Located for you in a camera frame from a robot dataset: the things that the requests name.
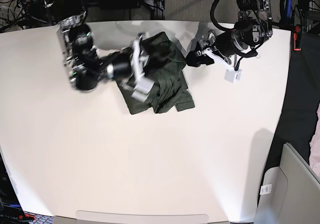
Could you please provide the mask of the green long-sleeve T-shirt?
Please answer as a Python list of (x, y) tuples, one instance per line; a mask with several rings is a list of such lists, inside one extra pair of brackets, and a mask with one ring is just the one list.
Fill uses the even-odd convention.
[(179, 112), (194, 108), (195, 103), (183, 73), (187, 62), (178, 47), (164, 31), (143, 40), (141, 44), (149, 54), (148, 65), (143, 69), (154, 85), (146, 101), (141, 102), (132, 97), (132, 92), (125, 89), (120, 80), (116, 81), (130, 114), (135, 115), (149, 108), (153, 108), (156, 114), (166, 113), (172, 107)]

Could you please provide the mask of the red clamp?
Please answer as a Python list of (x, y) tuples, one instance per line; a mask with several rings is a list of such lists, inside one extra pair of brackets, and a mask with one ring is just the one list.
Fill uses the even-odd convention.
[(293, 31), (293, 50), (301, 51), (300, 42), (303, 33), (303, 28), (300, 24), (297, 24)]

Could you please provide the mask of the dark grey cloth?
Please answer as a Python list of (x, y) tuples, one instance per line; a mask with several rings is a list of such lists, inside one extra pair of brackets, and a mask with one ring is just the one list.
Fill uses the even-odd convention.
[(265, 172), (279, 166), (285, 143), (290, 143), (307, 163), (310, 159), (310, 143), (320, 118), (320, 37), (303, 34), (299, 46), (300, 51), (290, 53), (283, 106)]

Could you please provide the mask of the white barcode label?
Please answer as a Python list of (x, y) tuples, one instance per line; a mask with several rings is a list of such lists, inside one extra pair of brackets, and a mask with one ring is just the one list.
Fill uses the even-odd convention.
[(272, 184), (266, 184), (266, 185), (262, 185), (260, 187), (260, 192), (259, 195), (267, 195), (270, 194), (272, 192)]

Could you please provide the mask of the grey plastic bin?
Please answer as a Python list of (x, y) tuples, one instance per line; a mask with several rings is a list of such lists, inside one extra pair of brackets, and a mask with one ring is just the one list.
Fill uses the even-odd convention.
[(255, 224), (320, 222), (320, 179), (290, 143), (283, 145), (279, 166), (265, 173), (267, 184), (272, 191), (259, 195)]

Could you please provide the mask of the black box with red logo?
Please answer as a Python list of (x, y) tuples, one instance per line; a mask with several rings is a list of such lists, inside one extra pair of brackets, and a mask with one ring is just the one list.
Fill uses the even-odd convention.
[(0, 223), (29, 224), (37, 220), (34, 214), (23, 211), (10, 181), (4, 161), (0, 157)]

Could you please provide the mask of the black table leg frame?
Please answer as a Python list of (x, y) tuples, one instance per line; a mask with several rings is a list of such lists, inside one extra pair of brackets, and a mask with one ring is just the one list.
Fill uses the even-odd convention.
[(165, 20), (165, 0), (143, 0), (151, 20)]

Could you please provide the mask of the blue handled tool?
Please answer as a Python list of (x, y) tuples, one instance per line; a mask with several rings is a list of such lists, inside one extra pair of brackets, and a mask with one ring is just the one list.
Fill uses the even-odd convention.
[(290, 20), (292, 16), (292, 0), (285, 1), (285, 17)]

